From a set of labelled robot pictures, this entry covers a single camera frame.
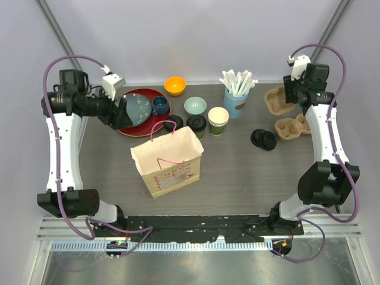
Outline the stack of black lids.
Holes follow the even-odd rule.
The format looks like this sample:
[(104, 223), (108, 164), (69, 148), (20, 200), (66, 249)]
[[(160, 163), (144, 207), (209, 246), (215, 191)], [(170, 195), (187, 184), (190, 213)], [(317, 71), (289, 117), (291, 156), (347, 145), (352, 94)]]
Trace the stack of black lids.
[(276, 136), (264, 129), (256, 129), (251, 134), (251, 143), (259, 148), (262, 148), (266, 151), (271, 151), (277, 146)]

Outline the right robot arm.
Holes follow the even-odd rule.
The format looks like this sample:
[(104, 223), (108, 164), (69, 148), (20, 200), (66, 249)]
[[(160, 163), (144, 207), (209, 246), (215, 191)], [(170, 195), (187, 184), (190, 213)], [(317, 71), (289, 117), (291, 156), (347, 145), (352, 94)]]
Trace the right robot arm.
[(286, 103), (297, 103), (311, 129), (314, 163), (299, 179), (297, 193), (270, 211), (268, 227), (280, 235), (295, 229), (302, 215), (342, 205), (360, 176), (340, 141), (336, 98), (327, 92), (330, 68), (307, 56), (288, 60), (292, 73), (283, 78)]

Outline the brown cardboard cup carrier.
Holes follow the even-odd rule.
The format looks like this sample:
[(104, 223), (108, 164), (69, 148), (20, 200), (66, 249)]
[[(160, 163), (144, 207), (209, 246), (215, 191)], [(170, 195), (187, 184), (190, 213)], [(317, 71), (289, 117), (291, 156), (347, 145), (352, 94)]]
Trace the brown cardboard cup carrier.
[(264, 100), (268, 111), (276, 116), (289, 113), (296, 107), (294, 103), (286, 103), (286, 94), (283, 86), (269, 90), (265, 94)]

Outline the pink paper bag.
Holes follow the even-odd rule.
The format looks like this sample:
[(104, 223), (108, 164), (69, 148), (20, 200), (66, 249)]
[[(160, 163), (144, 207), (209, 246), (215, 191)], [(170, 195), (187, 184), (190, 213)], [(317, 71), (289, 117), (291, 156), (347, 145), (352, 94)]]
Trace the pink paper bag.
[(131, 157), (150, 195), (157, 198), (200, 179), (201, 141), (185, 126), (166, 135), (150, 138), (131, 148)]

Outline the black coffee cup lid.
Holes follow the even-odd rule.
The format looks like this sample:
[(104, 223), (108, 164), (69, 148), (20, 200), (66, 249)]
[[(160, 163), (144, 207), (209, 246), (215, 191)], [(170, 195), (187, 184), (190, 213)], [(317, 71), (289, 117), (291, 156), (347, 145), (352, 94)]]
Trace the black coffee cup lid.
[(183, 127), (183, 120), (178, 115), (170, 115), (166, 118), (163, 123), (163, 128), (165, 131), (178, 130)]

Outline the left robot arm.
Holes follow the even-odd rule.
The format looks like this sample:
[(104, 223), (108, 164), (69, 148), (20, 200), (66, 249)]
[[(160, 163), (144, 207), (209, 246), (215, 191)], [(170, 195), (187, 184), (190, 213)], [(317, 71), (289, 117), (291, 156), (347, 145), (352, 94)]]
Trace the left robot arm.
[(132, 126), (127, 100), (115, 98), (124, 84), (123, 77), (108, 72), (92, 94), (85, 72), (65, 69), (59, 72), (59, 84), (41, 101), (49, 130), (50, 174), (46, 192), (37, 196), (38, 205), (57, 218), (89, 216), (103, 221), (114, 237), (126, 231), (124, 214), (120, 206), (101, 201), (96, 189), (83, 187), (79, 152), (87, 117), (97, 117), (112, 129)]

